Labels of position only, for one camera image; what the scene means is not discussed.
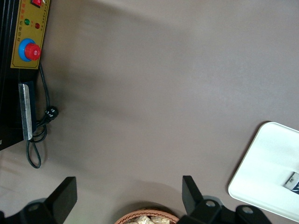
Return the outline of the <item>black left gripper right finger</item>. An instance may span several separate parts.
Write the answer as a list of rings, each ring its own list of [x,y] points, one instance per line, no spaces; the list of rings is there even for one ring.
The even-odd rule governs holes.
[[[180,224],[270,224],[257,207],[239,205],[235,211],[226,208],[219,198],[203,196],[190,175],[182,177],[182,201],[186,214]]]

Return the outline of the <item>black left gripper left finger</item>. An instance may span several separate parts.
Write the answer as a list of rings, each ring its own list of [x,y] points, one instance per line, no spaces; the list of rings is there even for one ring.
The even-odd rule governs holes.
[[[77,179],[66,177],[44,200],[27,204],[16,214],[5,217],[0,212],[2,224],[62,224],[67,219],[78,199]]]

